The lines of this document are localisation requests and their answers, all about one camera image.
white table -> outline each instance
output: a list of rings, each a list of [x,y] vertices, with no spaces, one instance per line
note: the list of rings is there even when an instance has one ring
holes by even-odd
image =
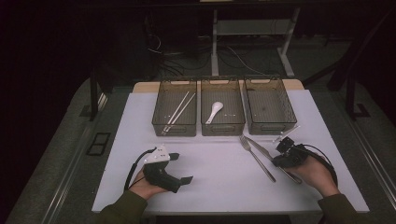
[[[288,95],[298,124],[302,126],[290,138],[296,144],[312,145],[326,153],[338,174],[340,190],[357,211],[368,212],[310,92],[292,90],[288,91]],[[156,99],[157,93],[152,91],[134,91],[130,94],[93,204],[93,212],[99,212],[114,203],[121,196],[126,176],[137,157],[161,144],[165,144],[170,153],[180,154],[177,161],[170,161],[166,167],[167,173],[177,178],[190,175],[194,178],[176,194],[166,192],[151,198],[146,215],[291,214],[320,211],[317,200],[321,197],[314,189],[306,184],[296,185],[253,148],[276,178],[275,183],[271,182],[250,153],[242,148],[237,136],[202,136],[200,118],[197,120],[195,137],[156,136],[151,125]],[[244,134],[268,148],[272,156],[278,155],[276,144],[263,141],[273,136],[251,136],[247,125]],[[143,161],[137,166],[136,173],[142,164]]]

white chopsticks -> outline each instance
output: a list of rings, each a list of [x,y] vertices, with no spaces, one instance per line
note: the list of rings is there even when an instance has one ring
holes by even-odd
[[[180,109],[180,107],[183,105],[183,102],[186,100],[187,96],[189,95],[189,91],[187,91],[186,95],[183,97],[183,100],[181,100],[180,104],[178,105],[178,107],[175,110],[175,113],[172,115],[172,117],[169,119],[167,125],[163,128],[163,132],[162,135],[166,135],[169,130],[173,127],[172,125],[175,124],[175,122],[177,121],[178,117],[180,117],[180,115],[183,113],[184,109],[189,105],[190,101],[194,98],[195,93],[192,95],[192,97],[190,98],[190,100],[181,108],[181,110],[178,112],[177,111]]]

cable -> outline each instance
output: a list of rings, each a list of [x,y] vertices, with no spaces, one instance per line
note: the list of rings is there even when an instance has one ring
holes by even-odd
[[[166,72],[168,72],[168,73],[171,73],[173,76],[175,76],[175,77],[178,77],[178,76],[183,76],[183,75],[181,75],[180,74],[180,72],[179,71],[177,71],[177,70],[175,70],[174,69],[174,71],[172,71],[171,69],[170,69],[170,67],[166,67],[166,66],[160,66],[161,67],[161,69],[163,69],[164,70],[164,74],[166,75]]]
[[[230,50],[236,55],[236,57],[239,59],[239,61],[241,61],[241,63],[242,63],[247,69],[249,69],[250,71],[256,72],[256,73],[258,73],[258,74],[260,74],[260,75],[264,75],[264,76],[265,76],[264,73],[259,72],[259,71],[255,70],[255,69],[249,67],[247,64],[245,64],[244,61],[239,57],[239,55],[238,55],[232,48],[230,48],[230,47],[227,47],[227,48],[230,49]]]
[[[316,147],[312,147],[312,148],[318,150],[320,153],[322,153],[323,156],[327,159],[327,161],[324,160],[322,157],[320,157],[318,154],[316,154],[316,153],[314,153],[314,152],[312,152],[312,151],[310,151],[310,150],[308,150],[308,149],[306,149],[306,148],[299,148],[299,147],[297,147],[297,146],[293,146],[293,147],[291,147],[291,148],[297,149],[297,150],[299,150],[299,151],[302,151],[303,153],[308,154],[309,156],[311,156],[311,157],[315,158],[317,161],[319,161],[322,165],[324,165],[324,166],[326,167],[326,169],[327,169],[327,170],[330,172],[330,174],[332,175],[332,180],[334,181],[334,184],[335,184],[336,186],[338,186],[337,173],[335,172],[334,167],[332,166],[332,163],[330,162],[329,158],[327,158],[327,156],[326,156],[322,151],[320,151],[320,150],[319,150],[318,148],[316,148]]]
[[[183,55],[184,52],[170,52],[170,53],[165,53],[164,56],[177,56],[177,55]]]
[[[171,66],[171,65],[166,64],[166,63],[173,63],[173,64],[175,64],[176,66]],[[185,67],[183,67],[183,65],[181,65],[180,63],[175,63],[175,62],[172,62],[172,61],[170,61],[170,60],[166,60],[166,59],[165,59],[164,62],[163,62],[163,64],[166,65],[166,66],[169,66],[169,67],[180,68],[180,69],[182,69],[182,73],[184,74]]]
[[[198,67],[195,67],[195,68],[187,68],[187,67],[181,65],[180,63],[176,63],[176,62],[173,62],[171,60],[165,60],[165,61],[169,62],[169,63],[176,64],[177,66],[179,66],[180,68],[185,69],[185,70],[198,70],[198,69],[206,67],[207,63],[209,62],[209,59],[210,59],[210,54],[208,54],[208,56],[205,58],[204,64],[202,64],[202,65],[200,65]]]
[[[142,179],[144,179],[144,178],[145,178],[145,176],[143,176],[143,177],[139,178],[138,180],[136,180],[134,183],[132,183],[132,185],[129,187],[129,189],[130,189],[133,185],[135,185],[137,182],[139,182],[140,180],[142,180]]]
[[[131,182],[132,176],[134,175],[134,170],[136,169],[137,164],[139,163],[139,161],[148,153],[152,153],[153,151],[155,151],[155,149],[157,149],[156,147],[154,149],[150,149],[147,150],[145,152],[143,152],[139,158],[137,158],[137,160],[134,162],[134,164],[131,167],[131,170],[129,171],[128,176],[126,177],[126,181],[125,181],[125,185],[124,185],[124,190],[128,190],[131,186],[129,185],[129,183]]]
[[[314,148],[314,149],[316,149],[317,151],[319,151],[325,158],[326,158],[326,160],[327,160],[327,162],[330,164],[330,165],[332,165],[332,162],[329,160],[329,158],[327,158],[327,156],[326,156],[326,154],[324,154],[320,149],[318,149],[317,147],[313,147],[313,146],[311,146],[311,145],[303,145],[304,147],[312,147],[312,148]]]
[[[165,68],[166,70],[168,70],[169,72],[171,72],[170,69],[172,69],[172,70],[174,70],[176,73],[178,73],[178,75],[184,76],[184,74],[183,74],[182,72],[178,71],[176,68],[174,68],[174,67],[172,67],[172,66],[170,66],[170,65],[167,65],[167,64],[163,63],[163,66],[164,66],[164,68]]]
[[[268,41],[267,43],[257,43],[258,42],[258,40],[260,39],[259,37],[258,38],[255,38],[255,39],[252,39],[251,40],[251,46],[266,46],[266,45],[269,45],[269,44],[273,44],[273,43],[276,43],[276,42],[279,42],[281,39],[280,38],[277,38],[277,36],[270,36],[270,35],[267,35],[268,37],[270,37],[271,39],[274,39],[274,40],[272,40],[272,41]],[[222,41],[223,43],[218,43],[218,47],[227,47],[227,42],[226,41]]]
[[[167,76],[167,75],[166,75],[166,72],[171,73],[171,74],[172,74],[173,76],[175,76],[175,77],[178,77],[178,74],[175,73],[175,72],[173,72],[173,71],[171,71],[170,69],[165,68],[165,67],[162,67],[162,66],[159,66],[159,67],[163,70],[162,77],[166,77],[166,76]]]
[[[233,66],[233,65],[231,65],[231,64],[229,64],[229,63],[226,63],[225,60],[221,57],[220,51],[218,51],[218,58],[220,58],[221,61],[222,61],[223,63],[227,64],[227,65],[230,66],[231,68],[238,68],[238,69],[245,68],[245,66],[239,66],[239,67],[237,67],[237,66]]]
[[[154,53],[162,54],[162,52],[160,52],[160,51],[157,50],[157,49],[159,49],[159,48],[161,47],[161,44],[162,44],[161,39],[160,39],[157,35],[148,35],[148,36],[154,36],[154,37],[156,37],[157,40],[158,40],[158,46],[157,46],[157,48],[156,48],[156,49],[148,48],[148,50],[151,51],[151,52],[154,52]]]
[[[241,44],[238,44],[238,45],[236,45],[237,47],[244,47],[243,45],[241,45]],[[228,45],[226,45],[226,44],[224,44],[224,45],[218,45],[218,47],[219,48],[229,48],[229,46]],[[252,51],[252,49],[250,49],[250,50],[247,50],[246,52],[239,52],[238,53],[238,55],[240,55],[240,56],[245,56],[245,55],[247,55],[247,54],[249,54],[250,52]]]

floor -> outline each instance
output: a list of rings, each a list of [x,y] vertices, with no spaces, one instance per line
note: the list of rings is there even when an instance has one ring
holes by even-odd
[[[259,72],[287,78],[276,55],[281,38],[240,38],[219,40],[221,75]],[[305,80],[314,75],[340,59],[349,46],[348,42],[332,42],[325,47],[324,42],[325,39],[320,36],[292,39],[288,57],[295,78]],[[205,37],[202,43],[196,57],[185,58],[174,49],[165,52],[166,60],[159,63],[159,75],[153,80],[181,74],[210,76],[210,51]],[[396,178],[396,164],[393,162],[396,158],[396,129],[370,94],[359,85],[356,103],[363,104],[370,117],[351,120],[344,109],[345,88],[328,91],[326,84],[330,77],[331,74],[305,88],[311,91],[334,142],[371,210],[365,216],[374,223],[396,223],[396,205],[394,198],[390,200],[395,192],[391,180]],[[81,85],[7,223],[94,222],[95,214],[91,208],[95,192],[131,90],[132,86],[115,87],[111,94],[102,98],[98,116],[90,121],[89,80]],[[110,133],[104,154],[85,155],[97,133]],[[378,161],[369,162],[373,158],[378,158]],[[292,214],[290,221],[292,224],[318,223],[320,216]]]

vr controller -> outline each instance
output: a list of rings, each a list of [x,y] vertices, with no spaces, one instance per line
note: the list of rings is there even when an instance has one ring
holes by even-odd
[[[137,166],[137,163],[140,159],[150,153],[145,158],[145,167],[143,169],[143,174],[145,178],[151,185],[155,185],[161,187],[163,189],[167,189],[174,193],[177,193],[178,189],[182,185],[188,185],[192,181],[192,176],[182,177],[181,179],[177,179],[165,171],[165,167],[168,165],[169,161],[175,161],[178,159],[178,153],[168,153],[164,145],[154,148],[152,150],[148,150],[144,152],[137,161],[133,164],[131,171],[128,174],[128,177],[125,182],[124,190],[127,190],[131,186],[129,185],[134,175],[134,170]]]
[[[332,175],[332,180],[337,185],[337,174],[334,171],[334,167],[320,157],[318,154],[308,150],[305,148],[303,144],[294,145],[294,141],[289,137],[284,138],[280,141],[279,145],[276,147],[276,150],[280,152],[279,156],[274,157],[272,163],[276,167],[281,168],[290,168],[303,164],[308,156],[311,156],[322,163]]]
[[[170,161],[175,161],[178,159],[178,153],[169,154]],[[188,185],[192,181],[192,176],[182,177],[177,179],[165,171],[165,167],[168,165],[169,161],[160,161],[155,163],[145,164],[145,169],[143,173],[145,178],[151,185],[167,189],[174,193],[177,193],[178,189],[182,185]]]

